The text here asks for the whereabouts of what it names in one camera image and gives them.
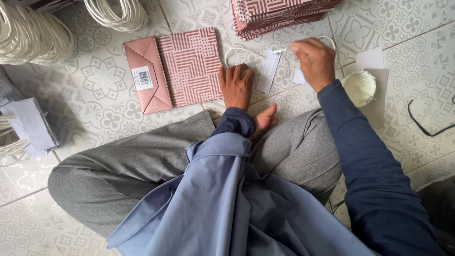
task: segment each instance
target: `navy blue sleeve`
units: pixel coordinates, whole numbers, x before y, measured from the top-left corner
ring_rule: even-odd
[[[348,189],[352,232],[383,256],[445,255],[401,164],[337,79],[318,92]]]
[[[220,133],[238,133],[245,138],[249,138],[255,131],[256,123],[247,112],[240,108],[229,107],[210,137]]]

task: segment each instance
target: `bare foot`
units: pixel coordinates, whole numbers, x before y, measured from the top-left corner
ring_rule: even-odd
[[[277,104],[272,102],[268,108],[263,110],[261,113],[252,116],[256,122],[256,131],[248,139],[254,142],[262,135],[264,135],[273,125],[277,124],[277,118],[275,113],[277,112]]]

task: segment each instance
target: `stack of paper bags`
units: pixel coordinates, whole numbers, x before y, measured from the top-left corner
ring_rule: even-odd
[[[20,139],[28,138],[30,144],[25,151],[30,157],[47,155],[59,145],[49,127],[45,115],[35,98],[25,97],[0,72],[0,111],[5,116],[16,116],[9,120]]]
[[[237,36],[250,40],[300,23],[320,20],[343,0],[231,0]]]

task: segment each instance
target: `person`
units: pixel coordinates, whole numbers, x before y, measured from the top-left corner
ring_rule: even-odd
[[[49,176],[71,216],[129,255],[444,255],[400,163],[335,79],[335,52],[291,43],[321,109],[272,129],[254,73],[220,67],[226,105],[72,155]],[[352,232],[324,208],[341,172]]]

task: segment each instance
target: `barcode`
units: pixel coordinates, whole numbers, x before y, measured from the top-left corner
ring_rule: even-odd
[[[139,79],[141,80],[141,85],[151,83],[150,76],[147,74],[147,71],[139,72],[138,74],[139,74]]]

